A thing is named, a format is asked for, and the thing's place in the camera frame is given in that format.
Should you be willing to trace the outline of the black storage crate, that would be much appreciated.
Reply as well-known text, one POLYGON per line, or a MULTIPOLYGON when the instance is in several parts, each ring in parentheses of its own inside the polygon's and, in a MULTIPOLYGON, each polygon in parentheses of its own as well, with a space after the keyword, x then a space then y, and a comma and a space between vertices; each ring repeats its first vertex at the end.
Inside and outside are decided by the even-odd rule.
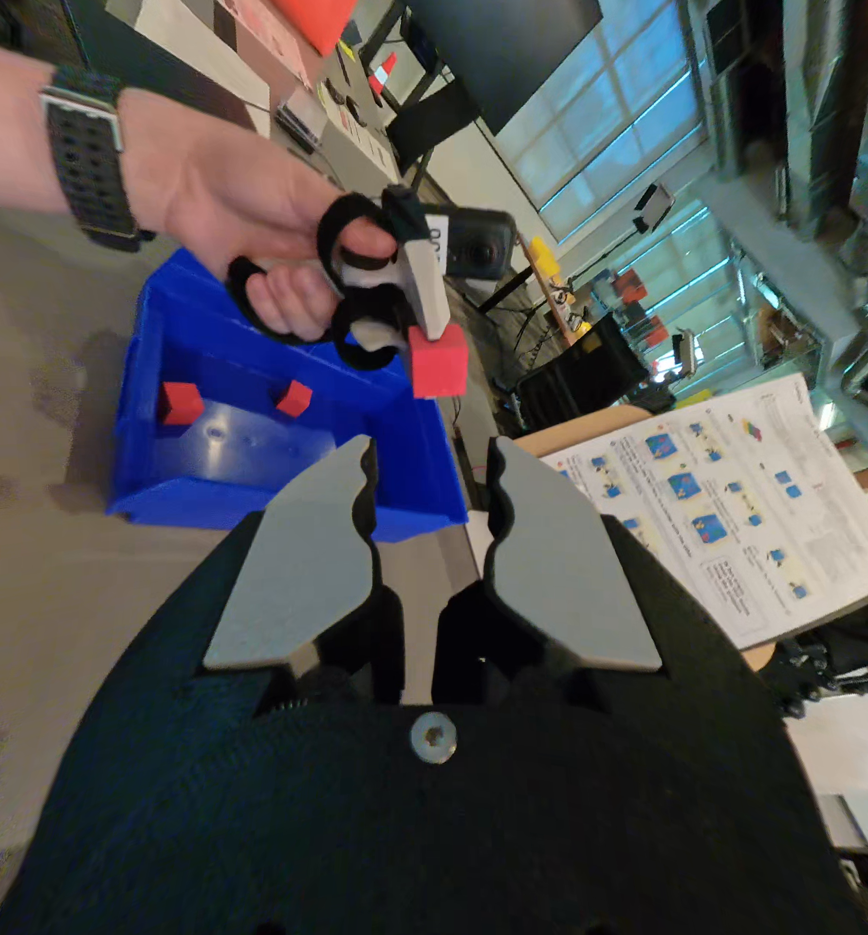
POLYGON ((649 377, 609 312, 567 350, 523 377, 512 397, 523 432, 531 434, 608 408, 649 377))

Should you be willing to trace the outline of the black perforated watch band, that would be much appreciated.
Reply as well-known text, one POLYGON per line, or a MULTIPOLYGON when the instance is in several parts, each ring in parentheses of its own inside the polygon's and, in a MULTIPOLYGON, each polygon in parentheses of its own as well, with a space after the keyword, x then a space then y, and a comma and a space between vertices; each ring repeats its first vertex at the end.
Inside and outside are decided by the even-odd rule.
POLYGON ((56 177, 77 227, 98 246, 136 253, 153 232, 138 227, 124 187, 122 83, 60 65, 39 92, 56 177))

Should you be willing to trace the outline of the large window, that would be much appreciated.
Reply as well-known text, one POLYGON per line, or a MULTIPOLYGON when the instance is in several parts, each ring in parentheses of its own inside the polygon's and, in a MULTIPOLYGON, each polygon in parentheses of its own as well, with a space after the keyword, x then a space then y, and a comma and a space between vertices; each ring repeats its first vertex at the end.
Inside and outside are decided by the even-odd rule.
POLYGON ((601 23, 494 137, 558 242, 587 231, 705 134, 678 3, 600 7, 601 23))

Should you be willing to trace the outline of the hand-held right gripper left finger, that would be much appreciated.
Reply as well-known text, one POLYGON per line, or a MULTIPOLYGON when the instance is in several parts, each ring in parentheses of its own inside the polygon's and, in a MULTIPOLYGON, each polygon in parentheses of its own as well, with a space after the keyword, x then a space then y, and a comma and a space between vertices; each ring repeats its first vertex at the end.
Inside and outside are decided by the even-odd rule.
POLYGON ((372 697, 404 692, 404 613, 382 579, 376 442, 357 436, 294 478, 265 508, 206 654, 210 671, 369 669, 372 697))

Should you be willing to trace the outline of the printed instruction sheet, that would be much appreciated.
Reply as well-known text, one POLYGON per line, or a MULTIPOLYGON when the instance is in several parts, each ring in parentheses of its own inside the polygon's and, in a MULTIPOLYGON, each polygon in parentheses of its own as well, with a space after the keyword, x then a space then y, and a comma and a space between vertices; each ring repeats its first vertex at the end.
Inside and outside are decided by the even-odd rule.
POLYGON ((800 374, 553 441, 540 459, 620 521, 742 650, 868 603, 868 496, 800 374))

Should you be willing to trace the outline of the black monitor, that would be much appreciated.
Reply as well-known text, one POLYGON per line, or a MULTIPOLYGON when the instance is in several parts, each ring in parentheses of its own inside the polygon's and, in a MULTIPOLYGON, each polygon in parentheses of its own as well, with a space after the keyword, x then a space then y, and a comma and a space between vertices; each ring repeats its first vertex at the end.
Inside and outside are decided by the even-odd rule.
POLYGON ((492 135, 603 19, 596 1, 410 1, 406 7, 492 135))

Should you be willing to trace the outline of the silver ventilation duct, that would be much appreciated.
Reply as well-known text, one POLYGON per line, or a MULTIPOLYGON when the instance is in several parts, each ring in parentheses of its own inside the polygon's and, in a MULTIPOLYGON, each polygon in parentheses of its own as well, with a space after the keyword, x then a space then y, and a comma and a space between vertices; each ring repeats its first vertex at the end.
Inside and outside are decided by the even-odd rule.
POLYGON ((678 5, 746 347, 868 409, 868 1, 678 5))

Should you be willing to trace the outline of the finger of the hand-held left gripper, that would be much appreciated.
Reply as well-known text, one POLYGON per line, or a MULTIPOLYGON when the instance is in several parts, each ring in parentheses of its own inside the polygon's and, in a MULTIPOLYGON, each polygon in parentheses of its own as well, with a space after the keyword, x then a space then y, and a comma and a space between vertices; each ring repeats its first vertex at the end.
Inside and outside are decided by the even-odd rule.
POLYGON ((417 325, 428 341, 439 341, 451 323, 451 310, 438 250, 430 240, 409 240, 402 246, 402 267, 403 288, 417 325))

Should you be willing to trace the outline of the person's left hand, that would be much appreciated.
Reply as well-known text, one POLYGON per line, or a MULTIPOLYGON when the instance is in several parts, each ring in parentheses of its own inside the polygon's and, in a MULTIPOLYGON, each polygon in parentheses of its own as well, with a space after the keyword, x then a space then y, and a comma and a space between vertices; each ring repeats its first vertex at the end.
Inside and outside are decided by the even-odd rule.
POLYGON ((219 281, 246 257, 245 294, 271 331, 315 342, 339 304, 318 259, 323 215, 342 192, 287 150, 140 89, 118 114, 122 172, 139 227, 177 240, 219 281))

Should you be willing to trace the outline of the orange red bag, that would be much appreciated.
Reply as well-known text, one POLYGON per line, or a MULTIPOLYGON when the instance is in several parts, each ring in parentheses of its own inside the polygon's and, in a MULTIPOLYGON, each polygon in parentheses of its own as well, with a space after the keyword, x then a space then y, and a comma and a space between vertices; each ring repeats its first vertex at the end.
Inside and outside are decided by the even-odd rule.
POLYGON ((352 18, 357 1, 271 1, 322 57, 334 51, 352 18))

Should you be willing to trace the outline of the black folding chair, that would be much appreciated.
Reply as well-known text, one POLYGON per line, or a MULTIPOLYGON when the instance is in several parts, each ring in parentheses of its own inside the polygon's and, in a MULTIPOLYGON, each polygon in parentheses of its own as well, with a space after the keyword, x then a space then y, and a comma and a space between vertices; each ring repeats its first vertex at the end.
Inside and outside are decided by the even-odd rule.
POLYGON ((459 77, 398 111, 385 133, 399 174, 405 177, 417 166, 411 180, 414 192, 420 190, 434 149, 479 117, 480 109, 459 77))

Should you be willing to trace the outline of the blue plastic bin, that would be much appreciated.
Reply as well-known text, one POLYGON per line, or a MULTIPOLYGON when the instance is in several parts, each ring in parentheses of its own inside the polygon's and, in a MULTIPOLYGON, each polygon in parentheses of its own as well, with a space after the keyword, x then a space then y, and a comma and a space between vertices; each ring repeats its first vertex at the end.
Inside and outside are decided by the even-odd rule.
POLYGON ((138 298, 114 435, 106 512, 134 524, 231 530, 359 435, 377 447, 376 541, 467 521, 440 407, 414 398, 400 361, 361 373, 333 345, 265 337, 185 250, 147 278, 138 298), (206 410, 192 426, 158 424, 166 380, 198 386, 206 410), (296 420, 274 409, 291 380, 313 392, 296 420))

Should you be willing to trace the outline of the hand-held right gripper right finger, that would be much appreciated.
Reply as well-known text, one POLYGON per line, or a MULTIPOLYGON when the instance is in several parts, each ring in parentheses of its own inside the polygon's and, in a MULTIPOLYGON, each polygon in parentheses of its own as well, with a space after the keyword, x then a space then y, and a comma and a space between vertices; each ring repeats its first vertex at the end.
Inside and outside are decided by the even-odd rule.
POLYGON ((440 613, 431 698, 484 704, 498 673, 654 673, 663 661, 603 519, 572 482, 493 438, 483 571, 440 613))

